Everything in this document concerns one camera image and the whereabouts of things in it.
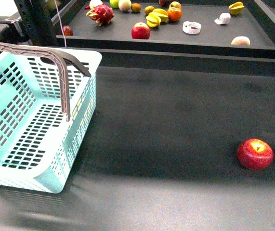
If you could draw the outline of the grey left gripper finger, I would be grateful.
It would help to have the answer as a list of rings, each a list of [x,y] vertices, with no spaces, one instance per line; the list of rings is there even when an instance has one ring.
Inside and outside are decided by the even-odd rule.
[[[88,68],[86,68],[75,56],[58,49],[0,42],[0,52],[9,52],[14,55],[41,57],[51,60],[57,66],[59,72],[62,113],[66,115],[66,121],[70,120],[69,83],[66,64],[73,65],[84,76],[91,77],[92,75]]]

